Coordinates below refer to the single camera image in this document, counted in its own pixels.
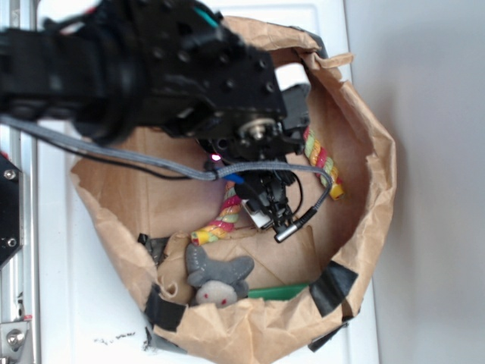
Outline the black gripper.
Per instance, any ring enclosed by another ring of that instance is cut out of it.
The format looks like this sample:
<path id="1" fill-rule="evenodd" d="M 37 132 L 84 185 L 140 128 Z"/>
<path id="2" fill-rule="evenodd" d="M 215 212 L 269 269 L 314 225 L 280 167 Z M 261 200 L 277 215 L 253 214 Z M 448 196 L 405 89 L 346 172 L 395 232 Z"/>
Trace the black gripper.
<path id="1" fill-rule="evenodd" d="M 182 36 L 164 50 L 153 73 L 151 126 L 174 138 L 197 139 L 230 164 L 283 162 L 302 153 L 308 118 L 285 104 L 267 52 L 239 36 Z M 253 200 L 264 212 L 289 206 L 286 188 L 297 181 L 294 172 L 249 171 L 242 177 L 242 201 Z"/>

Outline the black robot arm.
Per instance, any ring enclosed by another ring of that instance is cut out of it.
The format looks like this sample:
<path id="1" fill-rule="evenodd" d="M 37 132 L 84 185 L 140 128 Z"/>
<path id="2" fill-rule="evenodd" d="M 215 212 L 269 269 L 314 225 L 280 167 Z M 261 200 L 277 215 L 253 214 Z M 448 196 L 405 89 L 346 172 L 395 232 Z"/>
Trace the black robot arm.
<path id="1" fill-rule="evenodd" d="M 174 180 L 236 185 L 277 241 L 299 230 L 286 188 L 286 156 L 301 154 L 309 119 L 305 90 L 281 91 L 271 55 L 247 44 L 197 1 L 102 1 L 42 30 L 1 32 L 1 122 L 68 150 L 173 172 Z M 192 138 L 222 168 L 194 171 L 117 152 L 137 127 Z"/>

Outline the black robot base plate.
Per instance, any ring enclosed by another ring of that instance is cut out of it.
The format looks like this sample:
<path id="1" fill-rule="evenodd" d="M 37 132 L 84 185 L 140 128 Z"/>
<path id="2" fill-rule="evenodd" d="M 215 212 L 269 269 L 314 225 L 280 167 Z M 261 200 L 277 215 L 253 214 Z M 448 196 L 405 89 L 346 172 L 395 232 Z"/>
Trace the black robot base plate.
<path id="1" fill-rule="evenodd" d="M 21 248 L 21 178 L 22 172 L 1 152 L 1 268 Z"/>

